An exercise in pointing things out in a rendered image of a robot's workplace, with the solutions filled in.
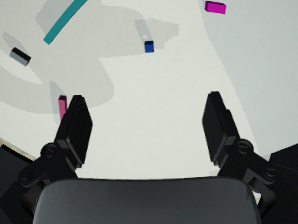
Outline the turquoise rod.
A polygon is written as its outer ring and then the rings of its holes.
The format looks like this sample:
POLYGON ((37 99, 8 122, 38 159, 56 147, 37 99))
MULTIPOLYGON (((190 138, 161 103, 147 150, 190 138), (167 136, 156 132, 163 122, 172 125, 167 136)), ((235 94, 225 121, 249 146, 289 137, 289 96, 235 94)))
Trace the turquoise rod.
POLYGON ((43 39, 48 45, 87 0, 74 0, 43 39))

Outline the grey rectangular bar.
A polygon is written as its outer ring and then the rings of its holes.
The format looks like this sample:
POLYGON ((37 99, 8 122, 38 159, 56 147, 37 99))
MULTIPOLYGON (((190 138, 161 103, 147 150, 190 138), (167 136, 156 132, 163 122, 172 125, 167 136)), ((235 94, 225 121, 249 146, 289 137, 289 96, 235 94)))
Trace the grey rectangular bar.
POLYGON ((10 52, 10 57, 24 65, 25 67, 29 64, 31 57, 14 47, 10 52))

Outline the pink rod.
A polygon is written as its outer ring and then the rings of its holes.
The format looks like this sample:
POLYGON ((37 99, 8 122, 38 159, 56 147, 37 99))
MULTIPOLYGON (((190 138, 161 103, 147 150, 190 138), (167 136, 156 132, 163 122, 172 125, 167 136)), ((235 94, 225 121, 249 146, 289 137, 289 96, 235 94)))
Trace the pink rod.
POLYGON ((60 95, 58 99, 59 103, 59 112, 60 112, 60 120, 63 117, 63 114, 67 112, 67 96, 60 95))

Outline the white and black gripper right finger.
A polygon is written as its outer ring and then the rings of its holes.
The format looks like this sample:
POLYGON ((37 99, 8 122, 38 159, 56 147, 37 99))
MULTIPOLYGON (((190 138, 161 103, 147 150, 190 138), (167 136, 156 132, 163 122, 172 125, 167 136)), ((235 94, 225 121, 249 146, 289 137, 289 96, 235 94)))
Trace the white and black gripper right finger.
POLYGON ((262 224, 284 224, 298 204, 298 194, 278 176, 273 164, 254 152, 250 141, 240 138, 219 91, 208 93, 202 125, 210 160, 220 168, 217 176, 244 180, 262 195, 266 203, 262 224))

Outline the short magenta rod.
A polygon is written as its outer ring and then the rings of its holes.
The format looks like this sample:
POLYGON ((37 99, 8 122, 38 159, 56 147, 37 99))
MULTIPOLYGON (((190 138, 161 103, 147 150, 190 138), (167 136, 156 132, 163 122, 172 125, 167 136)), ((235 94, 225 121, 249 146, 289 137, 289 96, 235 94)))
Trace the short magenta rod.
POLYGON ((225 14, 226 5, 223 3, 218 3, 218 2, 206 1, 205 2, 205 10, 207 12, 225 14))

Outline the small blue block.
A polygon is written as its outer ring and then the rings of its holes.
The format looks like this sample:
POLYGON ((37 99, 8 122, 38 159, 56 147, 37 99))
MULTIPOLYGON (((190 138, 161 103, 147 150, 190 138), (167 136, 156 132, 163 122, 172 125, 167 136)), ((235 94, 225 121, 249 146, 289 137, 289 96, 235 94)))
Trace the small blue block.
POLYGON ((152 53, 154 52, 154 41, 145 41, 145 53, 152 53))

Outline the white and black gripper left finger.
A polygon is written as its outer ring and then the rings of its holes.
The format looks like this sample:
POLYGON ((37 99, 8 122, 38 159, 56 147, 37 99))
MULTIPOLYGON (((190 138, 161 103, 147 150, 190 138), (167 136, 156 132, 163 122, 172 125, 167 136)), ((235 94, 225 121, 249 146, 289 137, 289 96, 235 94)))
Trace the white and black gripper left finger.
POLYGON ((33 224, 32 204, 48 183, 78 178, 75 170, 85 163, 92 127, 85 98, 73 95, 54 142, 42 147, 41 156, 20 171, 18 181, 0 199, 12 224, 33 224))

